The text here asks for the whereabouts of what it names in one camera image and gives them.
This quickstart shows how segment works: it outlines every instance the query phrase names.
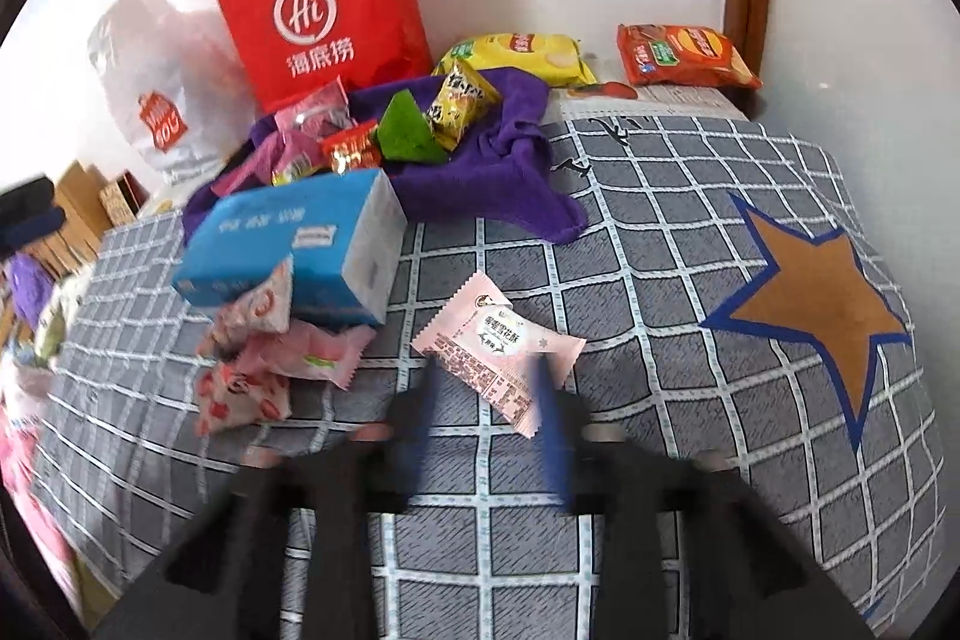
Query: white plastic bag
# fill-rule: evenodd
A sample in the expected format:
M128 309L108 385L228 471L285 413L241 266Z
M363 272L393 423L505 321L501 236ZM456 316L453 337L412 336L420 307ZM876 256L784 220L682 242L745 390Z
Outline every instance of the white plastic bag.
M117 0L90 34L90 63L110 114L170 182L229 158L256 121L256 100L222 28L217 12Z

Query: white hi logo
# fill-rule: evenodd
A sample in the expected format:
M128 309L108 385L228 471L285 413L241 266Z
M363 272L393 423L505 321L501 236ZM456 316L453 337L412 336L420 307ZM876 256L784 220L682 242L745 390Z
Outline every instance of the white hi logo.
M306 47L330 33L337 19L337 0L292 0L292 5L288 1L277 0L274 4L274 25L286 41Z

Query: green snack package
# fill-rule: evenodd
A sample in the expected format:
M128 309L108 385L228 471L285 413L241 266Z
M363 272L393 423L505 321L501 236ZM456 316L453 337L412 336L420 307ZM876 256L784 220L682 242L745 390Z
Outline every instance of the green snack package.
M376 143L387 161L445 164L449 158L433 138L430 124L410 91L397 92L390 99L376 127Z

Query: red chip bag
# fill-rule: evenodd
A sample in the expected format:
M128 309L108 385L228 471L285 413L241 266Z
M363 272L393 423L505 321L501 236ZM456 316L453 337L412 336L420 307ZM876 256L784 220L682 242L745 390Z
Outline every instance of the red chip bag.
M616 45L632 85L672 82L698 88L731 85L757 90L763 83L731 42L712 28L621 25Z

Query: cardboard box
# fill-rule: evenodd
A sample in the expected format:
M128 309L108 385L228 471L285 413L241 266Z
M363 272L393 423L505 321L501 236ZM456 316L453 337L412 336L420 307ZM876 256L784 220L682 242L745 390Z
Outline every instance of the cardboard box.
M293 314L318 325L382 325L407 220L382 170L320 175L221 199L174 275L191 304L216 308L294 257Z

